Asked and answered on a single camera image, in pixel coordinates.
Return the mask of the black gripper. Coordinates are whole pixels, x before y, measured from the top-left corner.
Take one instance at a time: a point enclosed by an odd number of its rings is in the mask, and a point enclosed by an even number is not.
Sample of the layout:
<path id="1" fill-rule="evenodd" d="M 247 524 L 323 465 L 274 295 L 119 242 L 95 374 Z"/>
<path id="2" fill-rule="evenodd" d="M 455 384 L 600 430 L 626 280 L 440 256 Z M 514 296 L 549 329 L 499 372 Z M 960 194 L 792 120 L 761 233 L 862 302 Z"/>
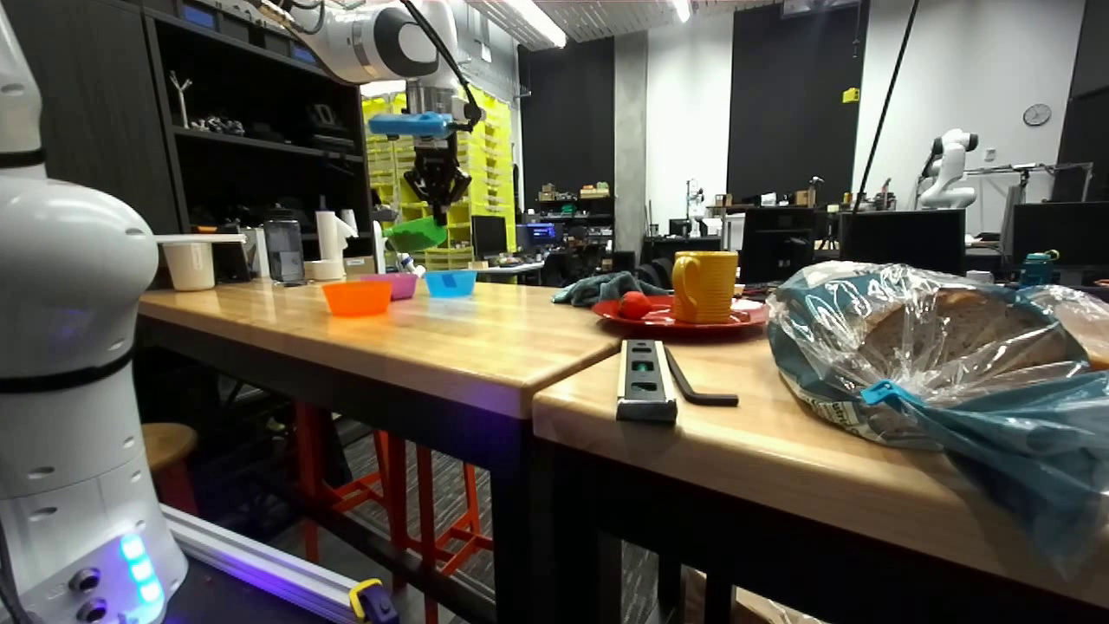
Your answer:
<path id="1" fill-rule="evenodd" d="M 405 183 L 429 203 L 432 220 L 443 224 L 448 207 L 471 187 L 471 177 L 458 161 L 458 138 L 419 143 L 415 161 L 405 169 Z"/>

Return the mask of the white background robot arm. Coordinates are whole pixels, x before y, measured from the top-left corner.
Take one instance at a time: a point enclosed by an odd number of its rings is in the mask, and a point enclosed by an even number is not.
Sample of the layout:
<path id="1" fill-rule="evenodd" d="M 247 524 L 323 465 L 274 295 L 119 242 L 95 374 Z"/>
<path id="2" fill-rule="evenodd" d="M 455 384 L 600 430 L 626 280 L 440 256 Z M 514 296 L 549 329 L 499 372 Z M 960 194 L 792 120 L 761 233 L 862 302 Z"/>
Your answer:
<path id="1" fill-rule="evenodd" d="M 965 187 L 965 157 L 977 149 L 977 136 L 965 127 L 948 127 L 932 143 L 921 165 L 918 203 L 927 210 L 963 210 L 975 203 L 977 189 Z"/>

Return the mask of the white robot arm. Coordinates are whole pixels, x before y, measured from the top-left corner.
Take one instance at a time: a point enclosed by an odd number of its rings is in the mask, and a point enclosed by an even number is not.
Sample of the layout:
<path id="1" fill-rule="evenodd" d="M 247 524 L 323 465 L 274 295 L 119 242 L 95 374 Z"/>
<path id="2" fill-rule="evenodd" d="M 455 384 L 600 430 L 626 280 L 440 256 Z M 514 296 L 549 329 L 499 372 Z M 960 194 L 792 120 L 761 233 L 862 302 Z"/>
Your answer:
<path id="1" fill-rule="evenodd" d="M 164 624 L 186 578 L 132 384 L 152 224 L 46 169 L 40 91 L 0 11 L 2 624 Z"/>

